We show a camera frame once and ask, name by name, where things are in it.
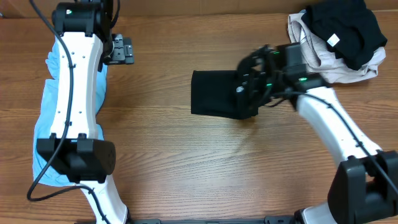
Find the black polo shirt with logo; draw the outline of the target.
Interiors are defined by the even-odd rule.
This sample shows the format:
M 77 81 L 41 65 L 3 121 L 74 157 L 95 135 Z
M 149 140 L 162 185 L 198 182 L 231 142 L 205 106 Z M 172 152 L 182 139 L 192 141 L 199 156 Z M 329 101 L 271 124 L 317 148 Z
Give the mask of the black polo shirt with logo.
M 193 71 L 191 113 L 231 119 L 258 115 L 249 99 L 249 82 L 240 80 L 234 70 Z

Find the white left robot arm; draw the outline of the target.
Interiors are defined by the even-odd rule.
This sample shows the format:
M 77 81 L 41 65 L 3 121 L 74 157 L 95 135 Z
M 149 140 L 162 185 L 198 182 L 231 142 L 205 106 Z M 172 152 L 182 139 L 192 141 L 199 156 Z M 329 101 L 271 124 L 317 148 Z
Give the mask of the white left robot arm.
M 113 179 L 115 146 L 96 124 L 98 74 L 134 63 L 131 40 L 112 32 L 119 11 L 119 1 L 61 2 L 45 21 L 58 48 L 58 92 L 52 125 L 35 145 L 45 164 L 34 183 L 48 170 L 64 175 L 68 191 L 84 193 L 96 223 L 132 222 Z

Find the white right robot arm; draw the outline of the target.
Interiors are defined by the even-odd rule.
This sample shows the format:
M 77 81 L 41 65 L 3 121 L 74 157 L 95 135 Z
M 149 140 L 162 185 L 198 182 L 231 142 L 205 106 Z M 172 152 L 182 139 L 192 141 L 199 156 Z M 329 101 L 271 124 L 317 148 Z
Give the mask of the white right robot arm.
M 326 202 L 297 211 L 293 223 L 369 223 L 397 215 L 397 153 L 383 151 L 362 132 L 334 89 L 307 70 L 300 44 L 255 50 L 238 64 L 236 81 L 241 119 L 273 99 L 287 100 L 336 163 Z

